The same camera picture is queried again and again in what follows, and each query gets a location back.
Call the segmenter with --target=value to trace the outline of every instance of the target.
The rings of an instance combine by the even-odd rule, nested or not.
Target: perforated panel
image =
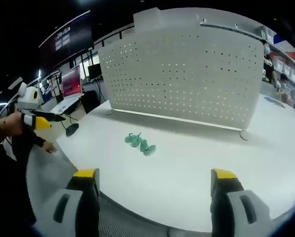
[[[261,84],[262,44],[215,28],[126,37],[99,51],[114,109],[246,129]]]

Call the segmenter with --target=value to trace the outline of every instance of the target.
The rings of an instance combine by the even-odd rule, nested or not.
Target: laptop
[[[50,112],[62,115],[70,106],[76,103],[82,96],[82,83],[79,66],[62,76],[63,98]]]

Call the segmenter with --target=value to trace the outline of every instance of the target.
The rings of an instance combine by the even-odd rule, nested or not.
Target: black ceiling
[[[92,34],[96,40],[107,33],[133,22],[133,14],[152,7],[210,7],[235,12],[267,25],[295,46],[295,10],[200,4],[184,0],[0,0],[0,91],[18,76],[29,82],[38,76],[38,46],[77,15],[91,10]]]

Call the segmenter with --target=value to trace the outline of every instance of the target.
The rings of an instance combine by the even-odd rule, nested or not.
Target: monitor screen
[[[93,79],[102,75],[100,63],[88,67],[89,78]]]
[[[74,67],[69,73],[63,75],[63,97],[75,95],[82,92],[79,66]]]
[[[40,46],[42,68],[47,71],[81,50],[93,47],[89,12],[59,28]]]

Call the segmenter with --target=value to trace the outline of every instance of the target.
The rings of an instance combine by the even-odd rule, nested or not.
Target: white perforated panel
[[[246,129],[261,84],[262,44],[215,28],[136,34],[99,51],[114,109]]]

